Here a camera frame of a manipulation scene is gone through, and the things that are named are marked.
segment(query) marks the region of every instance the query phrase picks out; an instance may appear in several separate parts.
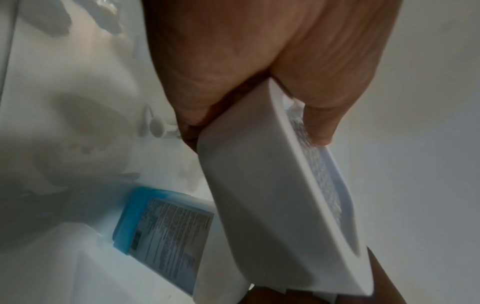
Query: label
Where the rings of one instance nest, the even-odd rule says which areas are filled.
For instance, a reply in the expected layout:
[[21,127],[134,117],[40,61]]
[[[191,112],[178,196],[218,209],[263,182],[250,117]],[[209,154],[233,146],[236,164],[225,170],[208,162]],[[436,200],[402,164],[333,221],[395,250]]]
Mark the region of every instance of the label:
[[192,295],[214,215],[151,198],[130,246],[130,255]]

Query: bottle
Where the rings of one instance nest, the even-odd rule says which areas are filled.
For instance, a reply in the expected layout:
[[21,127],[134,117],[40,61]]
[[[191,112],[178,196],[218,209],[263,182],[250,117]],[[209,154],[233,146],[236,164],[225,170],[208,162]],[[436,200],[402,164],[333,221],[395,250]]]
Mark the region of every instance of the bottle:
[[197,304],[236,304],[250,287],[235,264],[213,203],[199,198],[146,187],[133,190],[113,243]]

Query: plastic container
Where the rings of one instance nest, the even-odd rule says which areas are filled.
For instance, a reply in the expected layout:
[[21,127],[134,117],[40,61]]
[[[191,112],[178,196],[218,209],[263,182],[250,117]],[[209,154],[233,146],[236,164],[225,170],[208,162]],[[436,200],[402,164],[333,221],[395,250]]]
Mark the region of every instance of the plastic container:
[[236,304],[250,286],[235,264],[213,203],[202,199],[138,188],[113,241],[198,304]]
[[369,295],[363,230],[327,148],[269,79],[200,134],[198,157],[235,261],[253,284]]

